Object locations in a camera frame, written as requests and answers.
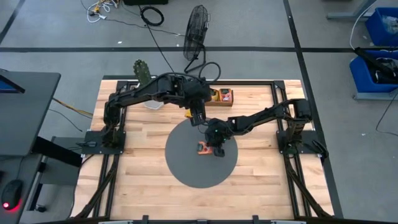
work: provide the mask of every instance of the computer monitor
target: computer monitor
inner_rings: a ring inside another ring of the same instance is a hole
[[[25,89],[0,75],[0,93],[25,93]]]

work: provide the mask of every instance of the computer mouse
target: computer mouse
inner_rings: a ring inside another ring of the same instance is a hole
[[[5,210],[17,207],[22,193],[22,181],[12,180],[4,187],[1,193],[1,204]]]

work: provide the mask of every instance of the wooden tabletop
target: wooden tabletop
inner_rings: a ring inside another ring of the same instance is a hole
[[[104,104],[109,94],[115,92],[117,82],[101,82],[92,130],[104,126]],[[300,80],[285,80],[285,85],[288,99],[304,98]],[[209,118],[251,115],[273,105],[268,86],[217,85],[213,88],[232,88],[234,105],[232,108],[207,106]],[[186,119],[184,114],[185,110],[171,104],[158,111],[149,110],[143,104],[128,107],[126,148],[119,161],[111,219],[140,220],[143,215],[149,215],[151,220],[250,220],[253,215],[260,219],[293,219],[284,161],[275,135],[276,121],[258,126],[244,136],[235,136],[239,152],[232,174],[220,185],[195,189],[179,182],[165,161],[167,137]],[[299,156],[308,190],[326,212],[333,214],[321,161],[314,154]],[[94,156],[81,168],[72,216],[96,190],[102,158]],[[304,215],[297,188],[296,194],[300,214]],[[101,211],[105,201],[102,200]]]

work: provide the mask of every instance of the green cactus plant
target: green cactus plant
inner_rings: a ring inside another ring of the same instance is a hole
[[[134,74],[136,74],[136,77],[138,78],[140,86],[144,86],[150,82],[151,80],[150,72],[148,65],[145,63],[145,61],[136,60],[133,69],[134,69]]]

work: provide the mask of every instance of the standing fan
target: standing fan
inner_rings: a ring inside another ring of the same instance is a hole
[[[203,45],[206,31],[208,28],[208,13],[204,6],[195,6],[188,21],[187,31],[184,40],[184,57],[191,61],[184,69],[185,73],[191,72],[206,64],[206,48]],[[192,62],[198,59],[200,51],[203,49],[203,63],[194,68],[189,68]]]

